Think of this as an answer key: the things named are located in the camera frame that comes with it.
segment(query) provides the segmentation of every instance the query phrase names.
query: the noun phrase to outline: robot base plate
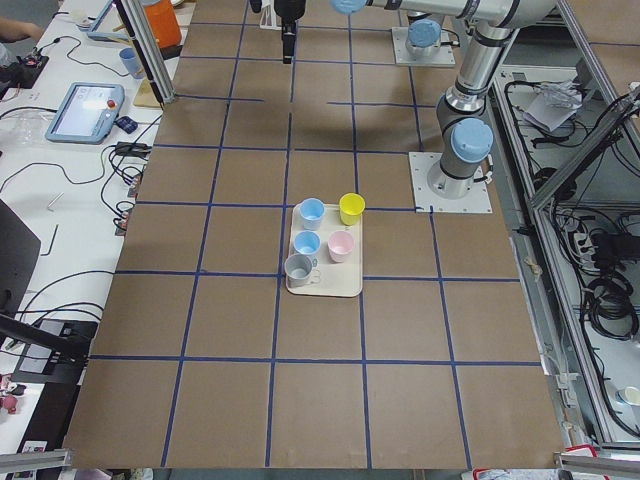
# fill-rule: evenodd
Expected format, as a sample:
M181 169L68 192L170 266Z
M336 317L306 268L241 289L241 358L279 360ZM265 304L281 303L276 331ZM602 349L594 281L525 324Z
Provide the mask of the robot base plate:
M440 47L434 54L425 57L415 58L409 51L405 42L407 41L408 27L394 27L391 29L391 37L393 38L393 52L396 55L397 65L420 66L425 67L449 67L456 66L456 60L453 57L453 50L449 46ZM442 32L440 36L441 42L449 41L449 34Z
M409 153L416 212L429 213L433 210L436 213L492 213L489 192L487 192L487 185L484 182L474 183L467 195L457 200L442 198L429 188L427 174L431 166L440 160L441 155L441 153L434 152ZM476 176L481 176L480 167L478 170Z

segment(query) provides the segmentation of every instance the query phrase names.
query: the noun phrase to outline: pink cup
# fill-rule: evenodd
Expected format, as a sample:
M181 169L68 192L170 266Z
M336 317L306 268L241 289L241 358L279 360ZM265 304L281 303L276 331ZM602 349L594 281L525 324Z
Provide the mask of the pink cup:
M329 246L329 255L331 255L331 260L337 263L342 263L349 258L349 255L353 252L356 242L349 232L346 230L338 230L331 234L327 245Z

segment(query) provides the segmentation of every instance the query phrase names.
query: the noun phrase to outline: blue joint cap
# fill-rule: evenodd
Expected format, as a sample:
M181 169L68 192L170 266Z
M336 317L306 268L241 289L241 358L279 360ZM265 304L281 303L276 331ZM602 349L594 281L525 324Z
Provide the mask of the blue joint cap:
M466 163L480 163L491 151L493 132L478 118L465 118L451 133L451 147Z
M343 15L359 12L367 5L367 0L331 0L331 5Z
M423 18L409 25L409 42L415 47L430 47L438 43L441 33L442 28L438 22Z

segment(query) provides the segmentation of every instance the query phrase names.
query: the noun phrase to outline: black screen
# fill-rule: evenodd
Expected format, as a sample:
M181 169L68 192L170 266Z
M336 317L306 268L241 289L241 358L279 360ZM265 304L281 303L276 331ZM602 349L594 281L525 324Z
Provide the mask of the black screen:
M40 254L40 240L0 200L0 313L10 317L20 308ZM0 346L5 335L0 332Z

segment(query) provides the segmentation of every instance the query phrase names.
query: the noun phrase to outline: gray cup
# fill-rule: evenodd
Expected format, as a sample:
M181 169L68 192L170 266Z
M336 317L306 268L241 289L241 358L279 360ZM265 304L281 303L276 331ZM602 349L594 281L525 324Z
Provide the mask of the gray cup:
M133 48L129 47L120 50L120 60L122 60L122 64L133 78L140 79L144 77L144 70Z
M309 282L313 263L306 255L294 253L284 262L284 273L287 275L289 287L302 287Z

